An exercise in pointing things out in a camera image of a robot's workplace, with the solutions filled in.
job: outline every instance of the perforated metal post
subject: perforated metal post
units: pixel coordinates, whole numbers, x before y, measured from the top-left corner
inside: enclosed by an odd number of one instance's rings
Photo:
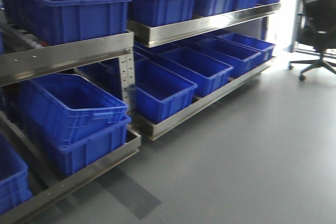
[[[126,49],[131,54],[119,57],[119,69],[122,89],[122,100],[129,105],[129,109],[135,108],[135,72],[133,48]]]

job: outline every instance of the office chair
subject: office chair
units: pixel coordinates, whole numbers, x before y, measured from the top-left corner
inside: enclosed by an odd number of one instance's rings
[[[288,68],[293,69],[293,63],[310,64],[301,71],[299,79],[304,81],[303,74],[314,68],[324,67],[336,74],[336,63],[324,60],[327,49],[336,48],[336,0],[303,0],[303,15],[306,24],[298,35],[301,44],[313,46],[320,54],[318,60],[290,61]]]

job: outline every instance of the chair backrest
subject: chair backrest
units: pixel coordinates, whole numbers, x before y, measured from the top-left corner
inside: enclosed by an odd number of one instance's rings
[[[336,0],[303,0],[303,12],[316,31],[330,31],[336,27]]]

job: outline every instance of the bin handle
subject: bin handle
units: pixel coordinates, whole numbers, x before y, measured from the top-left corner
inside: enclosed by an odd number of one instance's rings
[[[92,119],[93,120],[102,120],[102,119],[110,119],[113,117],[115,113],[114,112],[96,112],[92,114]]]

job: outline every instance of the caster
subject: caster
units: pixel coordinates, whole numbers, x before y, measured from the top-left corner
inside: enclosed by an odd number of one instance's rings
[[[305,79],[306,79],[306,76],[304,76],[304,75],[300,75],[300,76],[299,76],[299,80],[300,80],[300,81],[304,81]]]

